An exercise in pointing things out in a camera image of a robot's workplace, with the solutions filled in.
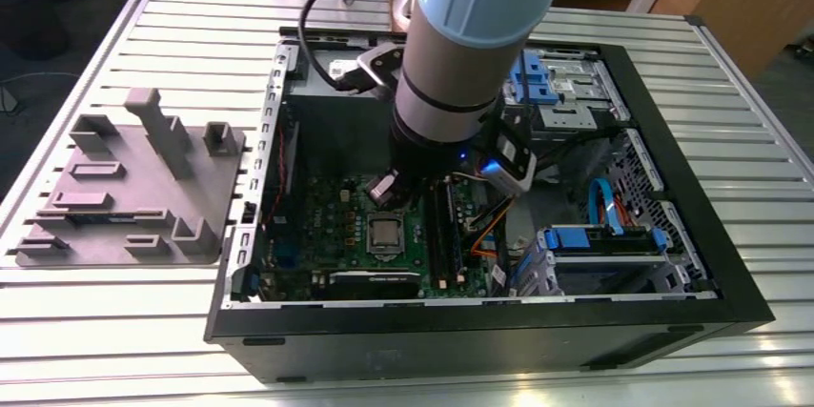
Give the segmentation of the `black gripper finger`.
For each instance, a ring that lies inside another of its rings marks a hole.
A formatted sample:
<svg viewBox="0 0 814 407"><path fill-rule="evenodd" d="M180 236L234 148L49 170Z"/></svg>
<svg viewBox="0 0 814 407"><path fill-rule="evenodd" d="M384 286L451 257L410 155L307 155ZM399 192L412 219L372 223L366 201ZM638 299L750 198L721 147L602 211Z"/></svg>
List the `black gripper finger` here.
<svg viewBox="0 0 814 407"><path fill-rule="evenodd" d="M398 172L375 176L366 185L366 193L374 203L394 203L398 197Z"/></svg>

